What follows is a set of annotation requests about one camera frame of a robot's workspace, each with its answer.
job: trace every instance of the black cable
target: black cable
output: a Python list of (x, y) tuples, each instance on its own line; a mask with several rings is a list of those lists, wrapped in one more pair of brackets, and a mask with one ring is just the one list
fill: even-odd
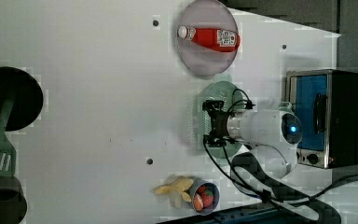
[(246, 96), (246, 99), (247, 99), (248, 101), (251, 101), (251, 100), (249, 99), (248, 94), (247, 94), (245, 91), (243, 91), (243, 90), (241, 90), (241, 89), (238, 89), (238, 88), (236, 88), (236, 89), (232, 92), (232, 98), (231, 98), (231, 99), (234, 100), (234, 93), (235, 93), (236, 91), (242, 92), (242, 93)]
[(284, 212), (284, 211), (282, 211), (282, 206), (281, 205), (279, 205), (279, 204), (276, 204), (275, 202), (273, 202), (273, 201), (270, 201), (269, 202), (270, 204), (272, 204), (272, 206), (274, 206), (274, 208), (278, 211), (278, 212), (280, 212), (281, 214), (283, 214), (284, 216), (284, 219), (286, 220), (286, 223), (289, 223), (289, 221), (287, 220), (287, 215), (286, 215), (286, 213)]
[(232, 164), (231, 164), (231, 161), (229, 161), (229, 159), (228, 159), (228, 154), (227, 154), (227, 150), (226, 150), (226, 148), (225, 147), (222, 147), (223, 148), (223, 152), (225, 153), (225, 157), (226, 157), (226, 161), (227, 161), (227, 163), (228, 163), (228, 165), (229, 165), (229, 170), (230, 170), (230, 172), (232, 171), (232, 172), (234, 172), (234, 175), (236, 175), (237, 177), (238, 177), (238, 179), (242, 182), (242, 184), (244, 184), (244, 185), (247, 185), (249, 188), (251, 188), (251, 186), (250, 185), (248, 185), (246, 182), (245, 182), (245, 180), (243, 180), (243, 178), (237, 173), (237, 171), (235, 170), (235, 169), (233, 169), (233, 167), (232, 167)]
[(239, 103), (242, 103), (242, 102), (248, 103), (248, 101), (247, 101), (247, 100), (244, 100), (244, 99), (241, 99), (241, 100), (239, 100), (239, 101), (236, 101), (234, 104), (232, 104), (232, 105), (228, 108), (227, 112), (228, 112), (228, 113), (231, 112), (231, 109), (233, 109), (234, 106), (239, 105)]
[(309, 199), (310, 201), (313, 201), (315, 200), (317, 197), (321, 196), (322, 194), (326, 193), (327, 191), (329, 191), (330, 189), (334, 188), (335, 185), (343, 180), (346, 180), (346, 179), (349, 179), (349, 178), (353, 178), (353, 177), (357, 177), (357, 175), (345, 175), (345, 176), (342, 176), (340, 179), (334, 181), (334, 183), (332, 183), (331, 185), (329, 185), (327, 188), (323, 189), (321, 192), (313, 195), (313, 196), (310, 196)]
[(231, 180), (234, 184), (237, 184), (245, 189), (248, 189), (250, 191), (252, 191), (254, 194), (257, 194), (259, 197), (261, 197), (261, 193), (258, 192), (257, 190), (254, 190), (251, 186), (249, 186), (248, 184), (246, 184), (246, 182), (244, 183), (239, 183), (237, 180), (231, 178), (231, 176), (229, 176), (228, 174), (226, 174), (226, 172), (223, 171), (223, 169), (217, 164), (217, 162), (214, 160), (213, 156), (211, 155), (211, 153), (209, 152), (208, 148), (206, 147), (206, 142), (205, 140), (203, 141), (203, 145), (205, 148), (206, 153), (208, 154), (208, 156), (211, 158), (212, 162), (214, 163), (214, 165), (217, 167), (217, 169), (219, 169), (219, 171), (225, 175), (229, 180)]

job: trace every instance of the green plate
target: green plate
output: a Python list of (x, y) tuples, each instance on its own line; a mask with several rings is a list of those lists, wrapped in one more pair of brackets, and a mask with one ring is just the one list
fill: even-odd
[[(199, 98), (199, 108), (202, 108), (202, 103), (206, 100), (222, 100), (225, 102), (225, 105), (223, 107), (224, 111), (227, 111), (228, 108), (232, 105), (232, 102), (238, 101), (243, 99), (242, 94), (239, 91), (236, 91), (234, 94), (234, 101), (232, 99), (232, 92), (237, 87), (228, 81), (219, 81), (214, 84), (211, 84), (208, 86), (204, 92), (203, 95)], [(237, 105), (234, 107), (234, 109), (244, 109), (244, 105)], [(199, 137), (202, 139), (204, 134), (209, 134), (211, 131), (211, 118), (209, 117), (208, 113), (206, 111), (199, 110), (199, 128), (198, 128), (198, 134)], [(240, 150), (242, 144), (235, 143), (230, 144), (227, 143), (226, 150), (227, 155), (229, 157), (234, 156), (238, 150)], [(217, 158), (217, 159), (224, 159), (225, 153), (223, 152), (223, 149), (221, 147), (208, 147), (211, 154)]]

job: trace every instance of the white tabletop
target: white tabletop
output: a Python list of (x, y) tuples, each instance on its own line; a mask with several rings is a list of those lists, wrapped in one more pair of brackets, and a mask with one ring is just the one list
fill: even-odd
[[(0, 66), (26, 67), (45, 94), (40, 119), (10, 135), (30, 205), (24, 223), (193, 216), (152, 193), (177, 175), (218, 185), (216, 210), (259, 202), (240, 194), (192, 135), (194, 100), (213, 81), (192, 75), (175, 46), (189, 2), (0, 1)], [(287, 70), (336, 66), (337, 35), (231, 11), (242, 44), (226, 73), (259, 109), (280, 102)], [(306, 189), (331, 183), (331, 171), (305, 166), (291, 177)]]

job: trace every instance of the clear plate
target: clear plate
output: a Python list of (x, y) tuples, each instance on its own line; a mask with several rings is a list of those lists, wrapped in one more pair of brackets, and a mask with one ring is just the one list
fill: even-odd
[[(222, 100), (225, 102), (223, 110), (227, 111), (228, 108), (232, 105), (232, 102), (243, 99), (241, 93), (239, 91), (236, 91), (234, 94), (233, 101), (232, 92), (234, 92), (236, 88), (237, 87), (234, 84), (228, 81), (219, 81), (214, 84), (211, 84), (205, 89), (204, 96), (199, 98), (199, 108), (202, 108), (202, 103), (206, 100)], [(234, 107), (234, 109), (244, 109), (244, 105), (237, 105)], [(199, 138), (202, 138), (204, 134), (209, 134), (211, 129), (211, 118), (206, 111), (201, 110), (199, 112)], [(227, 143), (227, 155), (229, 157), (234, 156), (238, 152), (238, 150), (240, 150), (241, 146), (242, 144), (240, 143)], [(208, 149), (215, 158), (225, 158), (225, 153), (223, 152), (223, 149), (221, 147), (208, 147)]]
[[(238, 32), (231, 12), (215, 0), (197, 0), (182, 13), (178, 26), (220, 28)], [(183, 62), (196, 75), (213, 76), (226, 71), (237, 55), (233, 52), (217, 52), (191, 41), (176, 37)]]

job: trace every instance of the blue screen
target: blue screen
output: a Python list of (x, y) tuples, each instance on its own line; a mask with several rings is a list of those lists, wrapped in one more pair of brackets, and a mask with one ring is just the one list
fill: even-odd
[(316, 94), (326, 95), (327, 76), (297, 77), (295, 114), (303, 126), (303, 137), (298, 147), (323, 151), (324, 133), (315, 133), (313, 108)]

